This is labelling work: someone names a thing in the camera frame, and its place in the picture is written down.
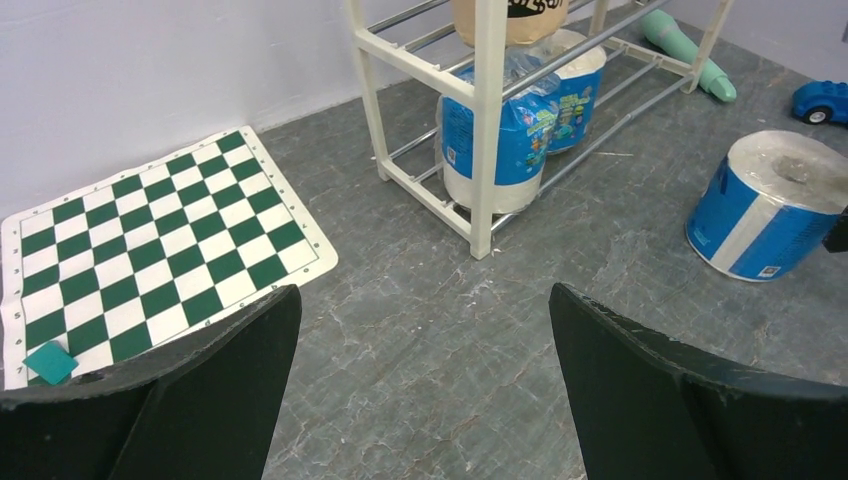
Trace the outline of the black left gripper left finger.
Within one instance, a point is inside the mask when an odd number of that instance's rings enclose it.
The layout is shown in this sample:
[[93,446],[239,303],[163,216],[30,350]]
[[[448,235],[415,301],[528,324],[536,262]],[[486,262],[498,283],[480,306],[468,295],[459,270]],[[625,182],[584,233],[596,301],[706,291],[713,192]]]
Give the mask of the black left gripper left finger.
[[130,360],[1,395],[5,479],[258,479],[301,326],[296,286]]

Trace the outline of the blue white roll front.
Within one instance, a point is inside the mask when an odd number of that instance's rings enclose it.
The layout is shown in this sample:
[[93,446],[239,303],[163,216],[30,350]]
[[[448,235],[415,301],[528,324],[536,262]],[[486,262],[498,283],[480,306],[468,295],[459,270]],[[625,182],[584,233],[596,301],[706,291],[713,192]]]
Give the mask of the blue white roll front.
[[558,89],[544,99],[558,105],[558,119],[550,137],[548,153],[563,153],[585,136],[599,92],[607,54],[595,46],[554,72]]

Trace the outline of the blue white roll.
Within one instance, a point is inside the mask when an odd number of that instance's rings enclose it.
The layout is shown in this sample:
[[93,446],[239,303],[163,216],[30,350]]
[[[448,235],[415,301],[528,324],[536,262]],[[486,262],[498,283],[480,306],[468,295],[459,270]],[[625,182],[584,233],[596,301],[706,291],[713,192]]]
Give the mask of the blue white roll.
[[544,99],[558,105],[558,119],[550,137],[548,153],[563,153],[585,136],[599,92],[607,54],[595,46],[554,72],[558,89]]
[[685,235],[715,270],[770,282],[821,245],[846,205],[846,157],[796,132],[763,130],[731,145]]

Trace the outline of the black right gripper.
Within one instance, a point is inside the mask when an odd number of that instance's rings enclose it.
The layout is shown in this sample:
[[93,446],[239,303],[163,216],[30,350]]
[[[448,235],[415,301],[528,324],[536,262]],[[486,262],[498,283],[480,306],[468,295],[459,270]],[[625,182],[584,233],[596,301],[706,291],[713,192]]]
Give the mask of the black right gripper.
[[848,251],[848,207],[845,207],[837,221],[822,240],[822,246],[828,253]]

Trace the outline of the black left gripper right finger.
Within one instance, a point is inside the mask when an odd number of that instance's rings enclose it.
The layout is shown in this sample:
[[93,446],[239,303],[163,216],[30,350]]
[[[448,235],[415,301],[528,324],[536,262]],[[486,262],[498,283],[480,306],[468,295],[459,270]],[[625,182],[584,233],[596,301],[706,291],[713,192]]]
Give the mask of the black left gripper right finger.
[[737,363],[557,283],[549,312],[591,479],[843,479],[847,390]]

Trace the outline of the brown roll with label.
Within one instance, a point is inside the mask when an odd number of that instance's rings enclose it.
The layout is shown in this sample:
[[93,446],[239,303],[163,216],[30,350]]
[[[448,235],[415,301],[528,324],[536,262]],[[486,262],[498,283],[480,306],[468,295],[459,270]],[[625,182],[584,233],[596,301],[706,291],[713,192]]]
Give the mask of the brown roll with label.
[[[450,2],[455,30],[462,41],[475,44],[475,4],[472,0]],[[531,45],[558,30],[566,22],[569,0],[508,0],[506,1],[507,46]]]

